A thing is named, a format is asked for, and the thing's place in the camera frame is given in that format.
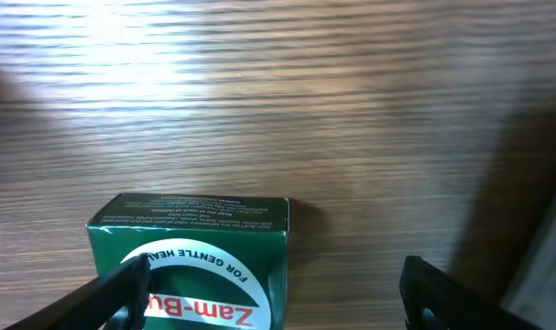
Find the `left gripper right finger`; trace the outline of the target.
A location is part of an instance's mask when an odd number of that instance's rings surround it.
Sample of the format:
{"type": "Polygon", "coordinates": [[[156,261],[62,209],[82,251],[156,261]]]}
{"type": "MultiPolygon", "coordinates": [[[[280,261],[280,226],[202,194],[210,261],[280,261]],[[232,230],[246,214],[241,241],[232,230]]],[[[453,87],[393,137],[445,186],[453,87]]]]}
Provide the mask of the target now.
{"type": "Polygon", "coordinates": [[[399,291],[408,330],[540,330],[418,256],[405,258],[399,291]]]}

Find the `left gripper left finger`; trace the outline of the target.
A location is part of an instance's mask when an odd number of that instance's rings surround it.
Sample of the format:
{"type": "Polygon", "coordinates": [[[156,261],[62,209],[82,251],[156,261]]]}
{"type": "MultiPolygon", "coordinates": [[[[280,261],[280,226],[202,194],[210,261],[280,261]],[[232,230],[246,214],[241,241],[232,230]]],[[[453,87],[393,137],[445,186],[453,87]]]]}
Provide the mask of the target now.
{"type": "Polygon", "coordinates": [[[137,330],[144,327],[150,264],[132,257],[5,330],[137,330]]]}

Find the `green Zam-Buk box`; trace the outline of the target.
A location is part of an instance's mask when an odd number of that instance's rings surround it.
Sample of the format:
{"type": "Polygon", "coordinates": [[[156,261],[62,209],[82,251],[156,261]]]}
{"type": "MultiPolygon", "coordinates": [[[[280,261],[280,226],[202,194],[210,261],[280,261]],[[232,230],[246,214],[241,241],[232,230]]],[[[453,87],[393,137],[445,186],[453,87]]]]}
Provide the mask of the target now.
{"type": "Polygon", "coordinates": [[[123,192],[86,224],[98,274],[144,254],[147,329],[279,330],[287,198],[123,192]]]}

